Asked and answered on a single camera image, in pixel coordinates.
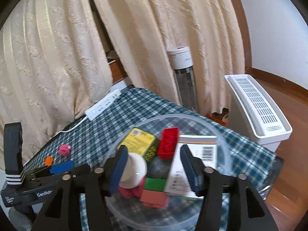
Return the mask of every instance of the white power strip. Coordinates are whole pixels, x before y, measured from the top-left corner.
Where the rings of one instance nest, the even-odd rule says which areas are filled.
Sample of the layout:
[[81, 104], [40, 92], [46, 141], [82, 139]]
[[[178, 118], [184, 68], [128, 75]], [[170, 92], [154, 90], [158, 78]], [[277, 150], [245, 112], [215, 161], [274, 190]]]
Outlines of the white power strip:
[[104, 98], [94, 104], [91, 108], [85, 111], [86, 116], [90, 121], [94, 120], [100, 113], [109, 107], [111, 103], [121, 94], [119, 89], [107, 94]]

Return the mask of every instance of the yellow box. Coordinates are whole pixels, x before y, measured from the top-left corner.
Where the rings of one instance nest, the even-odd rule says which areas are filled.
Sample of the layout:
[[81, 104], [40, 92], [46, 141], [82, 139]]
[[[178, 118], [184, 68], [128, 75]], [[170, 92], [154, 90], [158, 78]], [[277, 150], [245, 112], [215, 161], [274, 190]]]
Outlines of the yellow box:
[[121, 145], [125, 145], [129, 153], [137, 153], [149, 162], [156, 154], [159, 140], [155, 135], [139, 128], [133, 128], [120, 143], [119, 147]]

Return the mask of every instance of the green checkered tablecloth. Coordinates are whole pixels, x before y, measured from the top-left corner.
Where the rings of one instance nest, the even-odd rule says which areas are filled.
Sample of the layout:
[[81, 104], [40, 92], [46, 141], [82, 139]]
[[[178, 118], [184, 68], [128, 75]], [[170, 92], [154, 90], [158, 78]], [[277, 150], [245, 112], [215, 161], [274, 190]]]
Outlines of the green checkered tablecloth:
[[[130, 89], [122, 93], [109, 108], [93, 121], [85, 120], [73, 131], [59, 134], [55, 140], [45, 145], [26, 164], [25, 168], [28, 170], [43, 166], [46, 156], [52, 156], [54, 164], [73, 160], [75, 164], [87, 163], [92, 168], [97, 167], [101, 165], [108, 147], [116, 141], [119, 135], [141, 121], [166, 114], [196, 116], [212, 124], [220, 131], [230, 146], [234, 174], [245, 173], [257, 189], [262, 186], [275, 158], [275, 153], [206, 117], [141, 88]], [[62, 157], [57, 153], [61, 144], [70, 144], [72, 146], [71, 154], [68, 157]], [[88, 230], [84, 196], [81, 196], [80, 201], [83, 230]], [[221, 230], [224, 230], [228, 217], [227, 197], [224, 197], [222, 206]], [[133, 230], [112, 215], [111, 222], [115, 230]]]

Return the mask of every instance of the clear plastic container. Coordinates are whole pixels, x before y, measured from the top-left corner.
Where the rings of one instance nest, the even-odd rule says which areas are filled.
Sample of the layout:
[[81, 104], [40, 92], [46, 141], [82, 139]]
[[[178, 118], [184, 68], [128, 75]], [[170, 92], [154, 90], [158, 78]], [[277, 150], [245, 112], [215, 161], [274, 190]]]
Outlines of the clear plastic container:
[[[159, 139], [165, 128], [172, 127], [179, 128], [180, 134], [215, 135], [218, 145], [217, 170], [221, 174], [231, 174], [231, 156], [228, 144], [213, 125], [201, 118], [182, 114], [161, 115], [140, 122], [134, 127], [154, 134]], [[104, 157], [103, 164], [109, 157], [115, 155], [118, 145], [129, 131], [130, 129], [119, 136], [110, 147]], [[158, 156], [155, 156], [148, 164], [147, 177], [167, 179], [170, 166], [171, 160], [161, 160]], [[146, 231], [169, 231], [194, 226], [197, 223], [202, 200], [171, 196], [169, 206], [166, 209], [157, 209], [145, 207], [137, 197], [127, 200], [119, 192], [116, 192], [112, 197], [106, 197], [106, 204], [116, 218], [130, 227]]]

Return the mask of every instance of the curtain fold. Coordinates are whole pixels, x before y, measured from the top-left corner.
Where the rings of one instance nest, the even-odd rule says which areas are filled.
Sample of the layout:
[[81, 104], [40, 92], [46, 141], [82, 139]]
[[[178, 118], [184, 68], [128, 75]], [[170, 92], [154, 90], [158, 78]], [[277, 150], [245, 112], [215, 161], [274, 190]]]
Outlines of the curtain fold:
[[112, 74], [88, 0], [21, 0], [0, 39], [0, 139], [20, 121], [27, 161], [109, 92]]
[[200, 114], [229, 106], [224, 75], [244, 73], [243, 42], [231, 0], [94, 2], [135, 86], [178, 103], [166, 51], [188, 46]]

